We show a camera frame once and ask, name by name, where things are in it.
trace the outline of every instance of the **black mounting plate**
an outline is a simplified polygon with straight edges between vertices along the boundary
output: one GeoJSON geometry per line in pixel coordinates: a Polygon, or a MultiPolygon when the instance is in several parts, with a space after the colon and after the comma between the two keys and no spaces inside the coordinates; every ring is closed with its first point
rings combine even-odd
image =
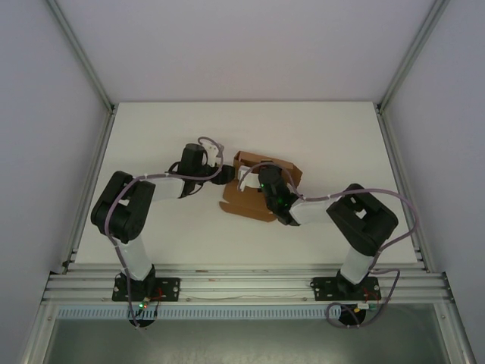
{"type": "Polygon", "coordinates": [[[376,277],[366,277],[360,283],[355,292],[343,293],[337,288],[336,277],[315,277],[311,280],[310,287],[313,289],[315,301],[375,301],[380,295],[379,281],[376,277]]]}
{"type": "MultiPolygon", "coordinates": [[[[179,300],[180,292],[180,278],[155,278],[155,294],[157,294],[158,289],[161,290],[161,299],[152,300],[157,302],[177,302],[179,300]]],[[[133,290],[132,288],[132,300],[143,301],[145,294],[140,291],[133,290]]],[[[114,279],[113,296],[111,299],[115,302],[127,302],[128,301],[128,290],[126,281],[122,277],[116,277],[114,279]]]]}

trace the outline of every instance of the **white table surface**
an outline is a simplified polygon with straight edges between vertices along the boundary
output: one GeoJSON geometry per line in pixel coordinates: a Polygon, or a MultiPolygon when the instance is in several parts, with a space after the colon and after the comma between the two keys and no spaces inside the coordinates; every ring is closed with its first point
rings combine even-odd
{"type": "MultiPolygon", "coordinates": [[[[351,183],[397,190],[371,102],[137,102],[119,105],[91,209],[115,171],[166,171],[199,136],[224,144],[231,163],[238,150],[295,163],[306,196],[351,183]]],[[[149,258],[199,268],[343,262],[349,244],[334,224],[287,227],[230,215],[218,205],[223,190],[207,183],[194,196],[153,203],[142,232],[149,258]]],[[[407,231],[399,200],[377,198],[398,216],[393,237],[407,231]]],[[[411,240],[389,248],[379,262],[415,263],[411,240]]],[[[89,219],[76,263],[117,263],[111,244],[89,219]]]]}

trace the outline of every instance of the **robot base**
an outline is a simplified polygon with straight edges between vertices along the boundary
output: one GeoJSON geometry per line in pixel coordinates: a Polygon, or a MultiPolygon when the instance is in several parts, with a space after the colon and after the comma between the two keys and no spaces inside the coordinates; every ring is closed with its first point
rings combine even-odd
{"type": "Polygon", "coordinates": [[[376,277],[366,277],[352,292],[344,293],[337,287],[337,277],[316,277],[310,283],[315,301],[374,301],[382,298],[376,277]]]}
{"type": "MultiPolygon", "coordinates": [[[[180,292],[180,278],[154,278],[152,302],[177,302],[180,292]]],[[[131,281],[131,297],[133,302],[140,302],[147,297],[146,284],[144,281],[131,281]]],[[[120,275],[114,279],[113,296],[115,302],[128,302],[127,278],[120,275]]]]}

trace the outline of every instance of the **cable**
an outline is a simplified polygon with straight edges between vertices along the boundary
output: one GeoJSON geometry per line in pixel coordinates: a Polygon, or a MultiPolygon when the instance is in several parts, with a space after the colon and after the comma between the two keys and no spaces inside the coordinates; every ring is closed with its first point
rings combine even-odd
{"type": "Polygon", "coordinates": [[[174,162],[168,169],[168,173],[172,173],[174,171],[174,168],[177,167],[179,164],[180,162],[174,162]]]}
{"type": "Polygon", "coordinates": [[[158,300],[157,305],[155,306],[155,311],[153,312],[153,316],[155,318],[158,317],[158,306],[160,306],[161,298],[163,296],[163,293],[161,292],[161,288],[157,288],[158,291],[158,297],[152,298],[152,300],[158,300]]]}
{"type": "Polygon", "coordinates": [[[202,188],[204,187],[203,184],[200,185],[199,189],[198,190],[195,190],[195,191],[192,191],[191,193],[189,193],[187,196],[193,196],[195,195],[197,192],[199,192],[202,188]]]}
{"type": "Polygon", "coordinates": [[[365,302],[367,303],[367,301],[369,301],[369,296],[374,296],[374,298],[377,301],[377,305],[379,305],[379,296],[376,295],[374,292],[369,292],[367,290],[367,288],[365,288],[365,287],[363,287],[363,288],[364,288],[364,294],[365,294],[365,302]]]}
{"type": "MultiPolygon", "coordinates": [[[[366,322],[366,323],[361,324],[361,325],[349,326],[349,327],[350,328],[365,327],[365,326],[368,326],[369,324],[371,324],[372,322],[375,322],[379,317],[382,316],[382,313],[386,310],[387,304],[389,303],[389,301],[391,299],[391,296],[393,295],[394,289],[396,288],[397,281],[399,280],[399,276],[401,275],[401,271],[399,269],[397,269],[397,268],[385,269],[385,270],[378,269],[376,271],[373,271],[372,269],[376,265],[377,260],[379,259],[380,255],[382,254],[382,252],[385,249],[387,249],[390,246],[398,243],[399,241],[405,239],[406,237],[410,237],[418,229],[419,219],[418,219],[418,212],[416,211],[415,207],[404,196],[401,196],[398,193],[393,192],[391,190],[385,190],[385,189],[381,189],[381,188],[364,188],[364,189],[360,189],[360,190],[349,190],[349,191],[342,191],[342,192],[338,192],[338,193],[332,193],[330,195],[322,196],[322,197],[305,197],[301,193],[298,192],[298,189],[296,188],[296,185],[295,185],[295,181],[293,180],[293,178],[291,176],[291,173],[286,168],[284,168],[282,165],[278,165],[277,163],[274,163],[274,162],[262,162],[262,163],[258,163],[257,165],[253,165],[250,169],[248,169],[245,172],[245,174],[241,177],[241,179],[239,180],[239,183],[237,184],[238,191],[242,191],[241,190],[241,183],[243,182],[244,178],[246,178],[246,176],[248,174],[250,174],[252,171],[254,171],[256,168],[262,167],[264,165],[274,165],[274,166],[280,168],[286,174],[286,176],[288,177],[289,184],[293,188],[293,192],[300,199],[302,199],[304,201],[309,201],[309,202],[327,201],[327,200],[330,200],[330,199],[336,199],[336,198],[339,198],[339,197],[342,197],[342,196],[348,196],[348,195],[359,194],[359,193],[383,193],[383,194],[390,195],[390,196],[394,196],[394,197],[400,199],[401,202],[403,202],[405,205],[407,205],[409,207],[409,209],[411,210],[411,212],[413,214],[414,220],[415,220],[415,223],[414,223],[413,227],[407,233],[404,233],[402,235],[399,235],[397,238],[391,240],[390,242],[383,244],[379,248],[379,250],[377,251],[377,253],[376,253],[375,257],[374,257],[374,260],[372,261],[371,266],[369,267],[369,272],[371,274],[373,274],[373,275],[383,275],[383,274],[389,273],[391,271],[395,271],[396,272],[396,279],[394,280],[394,283],[393,283],[393,285],[392,285],[392,287],[391,287],[391,289],[389,291],[389,294],[388,294],[388,296],[386,298],[386,301],[384,301],[383,305],[380,307],[380,309],[377,312],[377,314],[369,322],[366,322]]],[[[337,327],[337,328],[347,328],[347,326],[342,326],[342,325],[334,324],[329,319],[329,315],[328,314],[330,312],[330,309],[332,307],[334,307],[334,306],[341,306],[341,307],[343,307],[346,311],[349,311],[352,314],[354,320],[356,322],[358,322],[357,317],[355,315],[353,315],[352,310],[348,306],[341,305],[340,303],[335,303],[334,302],[334,303],[331,303],[327,307],[327,309],[326,309],[326,317],[327,317],[327,321],[328,321],[329,324],[331,324],[332,326],[337,327]]]]}
{"type": "MultiPolygon", "coordinates": [[[[399,280],[399,277],[401,275],[401,271],[399,269],[397,269],[397,268],[392,268],[392,269],[379,269],[378,271],[371,272],[373,275],[385,275],[386,273],[390,273],[391,271],[395,271],[396,272],[396,278],[394,279],[393,285],[391,286],[391,289],[389,291],[389,294],[387,295],[386,300],[380,306],[379,311],[377,311],[377,313],[375,314],[375,316],[373,318],[371,318],[369,321],[364,322],[364,323],[362,323],[360,325],[357,324],[356,326],[350,326],[350,325],[343,326],[343,325],[336,324],[335,322],[333,322],[330,319],[330,316],[329,316],[330,309],[332,307],[334,307],[334,306],[341,306],[341,307],[343,307],[347,311],[349,311],[349,310],[352,311],[352,310],[348,306],[346,306],[346,305],[343,305],[343,304],[338,303],[338,302],[332,302],[325,309],[325,318],[326,318],[327,322],[329,324],[331,324],[335,328],[364,328],[364,327],[369,326],[369,325],[373,324],[374,322],[376,322],[376,320],[378,320],[379,317],[381,317],[382,314],[384,313],[384,311],[386,311],[386,309],[387,309],[387,305],[389,304],[389,301],[391,300],[391,296],[393,295],[394,290],[396,289],[397,281],[399,280]]],[[[358,323],[357,317],[355,315],[353,315],[353,317],[354,317],[355,322],[358,323]]]]}
{"type": "Polygon", "coordinates": [[[202,144],[202,140],[207,140],[213,145],[217,147],[218,154],[217,157],[221,158],[221,163],[219,164],[219,167],[217,168],[216,172],[213,173],[213,175],[208,176],[208,177],[192,177],[192,176],[183,176],[180,174],[175,174],[175,173],[160,173],[160,174],[146,174],[143,176],[138,176],[135,177],[129,182],[123,189],[122,191],[116,196],[116,199],[114,199],[113,203],[111,204],[111,207],[108,210],[108,214],[106,215],[106,220],[105,220],[105,235],[111,241],[111,243],[114,246],[114,251],[116,252],[117,257],[120,260],[121,266],[123,267],[124,273],[127,276],[127,291],[128,291],[128,307],[130,308],[130,314],[133,319],[133,323],[135,327],[139,327],[139,323],[136,320],[135,312],[133,310],[133,300],[131,296],[131,275],[130,271],[128,269],[127,263],[124,260],[123,254],[121,253],[120,246],[118,245],[118,242],[113,238],[109,231],[109,223],[111,221],[111,217],[113,216],[114,209],[116,208],[117,204],[123,199],[123,196],[128,192],[128,190],[138,181],[140,180],[153,180],[155,178],[165,178],[165,177],[175,177],[175,178],[180,178],[184,180],[210,180],[214,177],[216,177],[221,171],[222,171],[222,166],[224,164],[224,155],[223,151],[224,148],[222,145],[219,143],[215,142],[213,139],[206,137],[206,136],[201,136],[197,139],[197,142],[199,144],[202,144]]]}
{"type": "Polygon", "coordinates": [[[243,294],[242,296],[221,297],[221,298],[205,298],[194,297],[186,294],[180,294],[181,298],[190,298],[192,300],[204,300],[204,301],[225,301],[225,300],[238,300],[240,298],[292,298],[297,297],[298,294],[292,294],[291,296],[259,296],[258,294],[243,294]]]}

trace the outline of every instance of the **cardboard box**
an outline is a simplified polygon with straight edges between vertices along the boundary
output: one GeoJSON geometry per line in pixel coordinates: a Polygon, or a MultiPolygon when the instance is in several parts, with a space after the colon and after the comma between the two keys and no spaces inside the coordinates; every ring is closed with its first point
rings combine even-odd
{"type": "MultiPolygon", "coordinates": [[[[234,168],[236,169],[236,179],[227,184],[224,188],[222,197],[224,202],[219,202],[219,206],[225,212],[234,215],[244,216],[246,218],[254,218],[260,221],[271,222],[276,220],[273,213],[266,208],[266,202],[262,192],[259,192],[257,188],[246,187],[244,191],[239,192],[237,190],[237,184],[239,183],[238,170],[241,165],[252,167],[260,162],[272,161],[285,167],[289,173],[295,185],[298,186],[302,179],[302,171],[298,169],[293,163],[283,161],[278,158],[267,157],[266,155],[259,155],[249,152],[238,152],[234,156],[234,168]]],[[[253,172],[258,173],[259,168],[256,168],[253,172]]],[[[286,174],[282,173],[283,179],[289,183],[289,179],[286,174]]]]}

